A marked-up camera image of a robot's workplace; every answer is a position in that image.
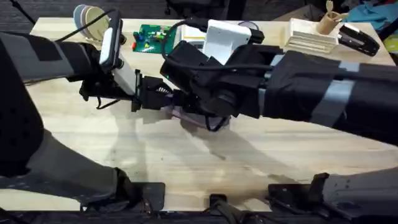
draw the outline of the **wooden table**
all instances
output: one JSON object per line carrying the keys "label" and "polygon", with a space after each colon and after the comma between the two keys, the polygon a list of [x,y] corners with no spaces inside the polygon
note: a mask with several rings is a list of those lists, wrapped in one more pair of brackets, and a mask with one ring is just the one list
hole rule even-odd
{"label": "wooden table", "polygon": [[[132,32],[141,24],[172,25],[173,20],[124,20],[127,44],[122,54],[132,68],[160,77],[160,55],[133,53]],[[257,22],[263,44],[282,45],[286,22]],[[378,39],[370,24],[355,24]],[[57,39],[75,29],[72,19],[40,18],[31,34]],[[80,34],[72,41],[83,41]],[[354,62],[393,65],[382,46],[368,57],[344,46],[327,56]],[[160,111],[130,112],[124,101],[98,111],[96,100],[83,101],[80,83],[66,79],[29,87],[45,127],[65,145],[107,166],[120,167],[133,181],[164,182],[166,210],[203,210],[212,193],[229,197],[233,205],[268,210],[260,200],[271,183],[309,183],[321,172],[354,174],[394,167],[394,146],[315,124],[246,116],[233,119],[228,129],[210,133],[168,119]],[[78,210],[67,198],[15,190],[0,191],[7,210]]]}

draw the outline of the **stapler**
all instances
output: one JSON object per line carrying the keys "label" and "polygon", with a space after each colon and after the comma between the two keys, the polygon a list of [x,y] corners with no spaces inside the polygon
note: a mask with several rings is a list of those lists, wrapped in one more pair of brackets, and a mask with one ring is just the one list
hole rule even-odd
{"label": "stapler", "polygon": [[358,28],[345,23],[339,30],[339,44],[343,44],[351,49],[357,50],[369,56],[375,56],[380,48],[371,36],[360,31]]}

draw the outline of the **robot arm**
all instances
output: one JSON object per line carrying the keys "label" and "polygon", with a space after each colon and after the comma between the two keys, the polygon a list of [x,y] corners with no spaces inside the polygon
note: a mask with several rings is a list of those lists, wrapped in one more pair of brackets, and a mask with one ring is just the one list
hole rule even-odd
{"label": "robot arm", "polygon": [[[44,128],[22,82],[108,80],[113,71],[120,74],[128,67],[119,59],[122,21],[118,11],[110,16],[103,41],[107,48],[101,52],[90,44],[0,32],[0,189],[73,198],[82,206],[141,200],[139,187],[122,170],[99,165],[57,141]],[[123,84],[124,77],[118,77]]]}
{"label": "robot arm", "polygon": [[[189,61],[191,55],[195,61]],[[181,42],[168,55],[189,65],[221,65]],[[316,123],[398,145],[398,69],[329,60],[278,47],[242,45],[225,64],[272,65],[272,70],[199,71],[164,63],[161,74],[186,95],[196,110],[215,116],[244,114]]]}

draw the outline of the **black cable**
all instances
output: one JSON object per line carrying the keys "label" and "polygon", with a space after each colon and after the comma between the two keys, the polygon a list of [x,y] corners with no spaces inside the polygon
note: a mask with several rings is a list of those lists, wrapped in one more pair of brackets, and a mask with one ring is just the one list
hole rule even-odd
{"label": "black cable", "polygon": [[223,127],[223,125],[224,125],[224,123],[225,123],[226,120],[227,120],[227,118],[221,119],[221,121],[219,121],[219,123],[216,125],[215,128],[211,128],[209,117],[208,117],[208,116],[205,116],[206,128],[207,128],[207,130],[209,130],[209,131],[216,132],[216,131],[220,130],[220,128]]}
{"label": "black cable", "polygon": [[166,56],[166,43],[167,43],[167,39],[170,37],[170,34],[177,29],[177,27],[181,26],[181,25],[185,25],[188,24],[187,20],[184,21],[180,21],[176,24],[174,24],[169,31],[166,33],[166,36],[164,37],[163,41],[162,41],[162,47],[160,48],[162,51],[162,57],[164,58],[164,60],[176,67],[180,67],[180,68],[188,68],[188,69],[192,69],[192,70],[204,70],[204,71],[209,71],[209,70],[237,70],[237,69],[255,69],[255,70],[264,70],[264,71],[268,71],[268,70],[272,70],[274,67],[271,65],[256,65],[256,64],[243,64],[243,65],[219,65],[219,66],[193,66],[193,65],[185,65],[179,62],[176,62],[174,60],[172,60],[171,58],[168,58]]}
{"label": "black cable", "polygon": [[25,10],[22,8],[22,6],[17,1],[10,0],[10,2],[12,4],[12,6],[14,8],[18,9],[26,17],[26,19],[28,19],[31,23],[33,23],[33,25],[36,24],[36,21],[33,18],[31,18],[31,16],[27,12],[25,12]]}
{"label": "black cable", "polygon": [[101,105],[101,104],[102,104],[102,101],[101,101],[101,98],[100,98],[99,96],[97,96],[97,100],[98,100],[98,106],[96,107],[97,110],[105,109],[105,108],[107,108],[107,107],[109,107],[109,106],[112,106],[112,105],[114,105],[115,103],[117,103],[117,102],[120,101],[120,100],[114,100],[114,101],[109,102],[109,103],[105,104],[104,106],[102,106],[102,105]]}
{"label": "black cable", "polygon": [[86,25],[82,26],[81,28],[71,32],[70,34],[66,35],[65,37],[59,38],[58,40],[56,40],[56,42],[61,42],[64,41],[66,39],[68,39],[69,37],[79,33],[80,31],[82,31],[83,29],[86,29],[87,27],[93,25],[94,23],[98,22],[100,19],[102,19],[102,17],[108,15],[109,13],[115,11],[115,9],[110,9],[104,13],[102,13],[101,15],[99,15],[97,18],[95,18],[94,20],[92,20],[91,22],[87,23]]}

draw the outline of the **green circuit board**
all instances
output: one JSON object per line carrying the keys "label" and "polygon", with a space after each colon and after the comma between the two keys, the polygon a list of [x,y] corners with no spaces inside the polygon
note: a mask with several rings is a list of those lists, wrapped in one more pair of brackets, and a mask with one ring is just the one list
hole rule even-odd
{"label": "green circuit board", "polygon": [[[133,33],[136,39],[136,43],[132,46],[133,51],[160,54],[162,41],[169,30],[169,26],[141,25],[139,32]],[[167,39],[165,46],[167,54],[173,50],[174,39],[175,31],[173,31]]]}

